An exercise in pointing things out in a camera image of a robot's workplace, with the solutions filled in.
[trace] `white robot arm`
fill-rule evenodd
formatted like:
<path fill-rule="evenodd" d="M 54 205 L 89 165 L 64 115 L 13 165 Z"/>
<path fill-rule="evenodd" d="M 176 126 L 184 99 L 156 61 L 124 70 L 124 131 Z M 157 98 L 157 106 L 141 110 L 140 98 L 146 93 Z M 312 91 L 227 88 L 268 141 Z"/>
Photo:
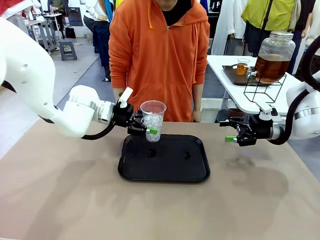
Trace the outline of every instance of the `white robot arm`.
<path fill-rule="evenodd" d="M 289 106 L 286 118 L 280 117 L 276 108 L 256 102 L 260 114 L 251 115 L 248 120 L 231 117 L 220 122 L 237 130 L 237 136 L 226 137 L 227 142 L 240 146 L 255 145 L 258 139 L 267 139 L 275 145 L 284 144 L 288 139 L 309 139 L 320 135 L 320 81 L 310 71 L 314 54 L 320 48 L 320 36 L 313 41 L 302 62 L 304 82 L 290 88 L 286 93 Z"/>
<path fill-rule="evenodd" d="M 119 101 L 99 99 L 88 86 L 73 87 L 63 111 L 53 103 L 55 65 L 48 53 L 18 27 L 0 17 L 0 30 L 11 37 L 0 38 L 0 85 L 8 82 L 24 103 L 47 122 L 54 123 L 65 135 L 94 140 L 104 136 L 86 136 L 91 121 L 108 125 L 107 134 L 114 125 L 128 127 L 133 134 L 143 134 L 142 114 L 133 114 L 127 100 L 133 90 L 127 88 Z"/>

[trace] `brown tray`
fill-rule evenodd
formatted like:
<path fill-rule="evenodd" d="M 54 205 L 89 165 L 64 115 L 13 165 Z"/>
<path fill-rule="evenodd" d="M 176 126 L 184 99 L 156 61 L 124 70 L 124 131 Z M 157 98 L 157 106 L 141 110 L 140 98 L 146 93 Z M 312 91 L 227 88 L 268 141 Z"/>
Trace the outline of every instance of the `brown tray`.
<path fill-rule="evenodd" d="M 222 66 L 224 73 L 227 75 L 229 80 L 234 84 L 238 86 L 257 86 L 258 81 L 255 78 L 251 78 L 248 82 L 247 78 L 247 72 L 245 72 L 244 75 L 237 75 L 237 69 L 234 69 L 233 67 L 237 66 L 237 64 L 234 64 L 232 66 Z M 267 87 L 270 83 L 259 83 L 259 87 Z"/>

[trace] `clear plastic cup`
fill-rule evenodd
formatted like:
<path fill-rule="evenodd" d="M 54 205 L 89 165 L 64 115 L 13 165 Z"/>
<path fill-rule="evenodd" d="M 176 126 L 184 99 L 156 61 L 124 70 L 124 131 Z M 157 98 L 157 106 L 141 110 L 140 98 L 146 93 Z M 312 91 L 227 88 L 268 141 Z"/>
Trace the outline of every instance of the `clear plastic cup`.
<path fill-rule="evenodd" d="M 150 100 L 142 103 L 140 109 L 143 114 L 143 124 L 148 128 L 145 133 L 146 140 L 151 143 L 158 142 L 167 106 L 161 101 Z"/>

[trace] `plastic cup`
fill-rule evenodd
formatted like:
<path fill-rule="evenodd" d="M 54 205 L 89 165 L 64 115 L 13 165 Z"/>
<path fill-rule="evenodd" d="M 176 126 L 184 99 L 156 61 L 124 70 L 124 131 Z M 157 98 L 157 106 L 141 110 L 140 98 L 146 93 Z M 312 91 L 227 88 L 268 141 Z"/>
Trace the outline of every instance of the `plastic cup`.
<path fill-rule="evenodd" d="M 236 74 L 237 75 L 245 75 L 247 71 L 247 66 L 250 60 L 245 58 L 239 58 L 238 59 L 238 65 L 236 66 Z"/>
<path fill-rule="evenodd" d="M 167 106 L 161 101 L 150 100 L 142 103 L 140 109 L 143 114 L 143 124 L 148 128 L 145 133 L 146 140 L 151 143 L 158 142 Z"/>

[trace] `hoodie zipper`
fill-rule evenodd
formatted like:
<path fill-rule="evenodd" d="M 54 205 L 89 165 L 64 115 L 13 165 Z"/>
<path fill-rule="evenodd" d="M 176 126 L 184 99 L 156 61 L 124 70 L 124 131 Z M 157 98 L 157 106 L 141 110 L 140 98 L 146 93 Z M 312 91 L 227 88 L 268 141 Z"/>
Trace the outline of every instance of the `hoodie zipper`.
<path fill-rule="evenodd" d="M 167 75 L 168 75 L 168 55 L 169 55 L 169 30 L 170 26 L 166 27 L 166 33 L 165 33 L 165 55 L 164 55 L 164 79 L 163 79 L 163 85 L 164 85 L 164 103 L 167 104 L 168 100 L 168 93 L 167 93 Z"/>

